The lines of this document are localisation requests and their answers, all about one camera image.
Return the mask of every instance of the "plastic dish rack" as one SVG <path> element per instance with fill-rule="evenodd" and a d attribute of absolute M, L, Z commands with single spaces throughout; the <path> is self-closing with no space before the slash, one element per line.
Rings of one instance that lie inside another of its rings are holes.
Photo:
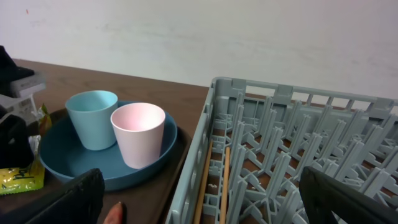
<path fill-rule="evenodd" d="M 264 99 L 246 87 L 275 90 Z M 308 95 L 292 101 L 294 93 Z M 326 96 L 314 105 L 314 96 Z M 332 106 L 345 99 L 345 108 Z M 356 101 L 366 110 L 354 110 Z M 215 78 L 206 97 L 166 223 L 191 223 L 213 140 L 202 223 L 219 223 L 225 149 L 231 148 L 226 222 L 308 223 L 298 183 L 305 166 L 398 207 L 398 100 Z"/>

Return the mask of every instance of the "white backdrop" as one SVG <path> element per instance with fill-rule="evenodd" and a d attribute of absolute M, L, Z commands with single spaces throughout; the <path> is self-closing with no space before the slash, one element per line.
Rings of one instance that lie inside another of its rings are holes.
<path fill-rule="evenodd" d="M 396 0 L 1 0 L 14 58 L 208 86 L 398 98 Z"/>

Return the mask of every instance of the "plate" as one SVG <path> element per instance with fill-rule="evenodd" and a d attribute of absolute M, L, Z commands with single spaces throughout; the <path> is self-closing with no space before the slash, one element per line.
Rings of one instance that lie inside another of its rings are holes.
<path fill-rule="evenodd" d="M 118 107 L 134 101 L 118 101 Z M 118 144 L 100 151 L 86 149 L 72 125 L 69 116 L 57 122 L 40 143 L 40 161 L 57 179 L 68 182 L 80 174 L 99 168 L 105 181 L 105 190 L 120 190 L 137 185 L 152 177 L 169 158 L 177 138 L 177 125 L 167 113 L 160 157 L 154 163 L 141 168 L 128 167 L 122 158 Z"/>

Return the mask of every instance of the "wooden stick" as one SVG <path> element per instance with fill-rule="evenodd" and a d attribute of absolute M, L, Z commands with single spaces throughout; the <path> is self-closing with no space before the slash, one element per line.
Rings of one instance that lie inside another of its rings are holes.
<path fill-rule="evenodd" d="M 226 206 L 227 206 L 227 199 L 228 199 L 228 179 L 229 179 L 229 155 L 230 154 L 231 154 L 231 149 L 229 147 L 227 147 L 226 153 L 225 153 L 223 194 L 221 196 L 220 224 L 225 224 L 225 221 L 226 221 Z"/>
<path fill-rule="evenodd" d="M 203 207 L 203 198 L 205 197 L 206 192 L 206 184 L 207 184 L 207 175 L 209 174 L 209 166 L 210 166 L 210 158 L 211 158 L 211 149 L 213 148 L 213 140 L 210 141 L 209 151 L 207 152 L 205 168 L 203 169 L 203 175 L 201 177 L 201 184 L 199 190 L 199 196 L 197 201 L 197 207 L 195 209 L 195 216 L 193 217 L 193 223 L 199 224 L 200 216 L 201 216 L 201 208 Z"/>

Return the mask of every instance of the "snack bag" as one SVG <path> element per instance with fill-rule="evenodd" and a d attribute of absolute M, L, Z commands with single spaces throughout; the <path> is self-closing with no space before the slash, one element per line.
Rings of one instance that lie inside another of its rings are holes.
<path fill-rule="evenodd" d="M 30 148 L 35 155 L 35 159 L 26 168 L 0 169 L 0 195 L 38 190 L 44 185 L 45 168 L 40 163 L 38 149 L 41 136 L 51 128 L 52 122 L 44 105 L 38 110 L 37 116 L 40 135 L 29 137 Z"/>

